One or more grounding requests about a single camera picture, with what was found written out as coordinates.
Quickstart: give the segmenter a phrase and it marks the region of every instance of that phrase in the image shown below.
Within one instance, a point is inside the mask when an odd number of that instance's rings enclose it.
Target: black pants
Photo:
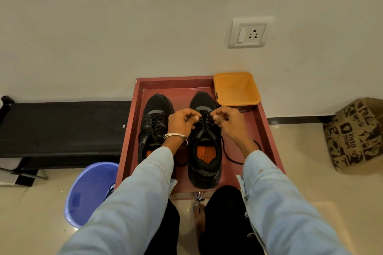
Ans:
[[[241,192],[230,185],[216,190],[205,207],[205,232],[198,248],[201,255],[261,254],[263,249],[253,234]],[[145,254],[177,254],[180,215],[168,200],[160,228]]]

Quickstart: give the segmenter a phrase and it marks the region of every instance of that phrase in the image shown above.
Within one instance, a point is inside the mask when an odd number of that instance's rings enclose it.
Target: switch plate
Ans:
[[[266,43],[274,17],[233,19],[228,48],[259,48]]]

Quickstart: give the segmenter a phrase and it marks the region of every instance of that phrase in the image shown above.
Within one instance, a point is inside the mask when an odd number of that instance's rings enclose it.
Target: bare foot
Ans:
[[[205,206],[201,203],[194,203],[193,212],[195,232],[197,233],[197,240],[199,240],[199,237],[205,231]]]

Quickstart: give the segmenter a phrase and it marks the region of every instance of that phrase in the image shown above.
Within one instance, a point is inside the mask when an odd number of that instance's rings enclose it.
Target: black sneaker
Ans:
[[[221,128],[210,116],[217,107],[208,93],[198,92],[190,108],[200,112],[202,117],[189,136],[189,179],[197,188],[214,188],[222,172]]]
[[[138,136],[138,164],[162,145],[173,105],[165,95],[155,94],[146,103]]]

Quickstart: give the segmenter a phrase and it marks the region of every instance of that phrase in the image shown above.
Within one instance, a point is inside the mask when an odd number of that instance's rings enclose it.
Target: blue bucket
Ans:
[[[116,182],[118,164],[98,162],[80,173],[70,188],[65,202],[65,219],[74,227],[84,226]]]

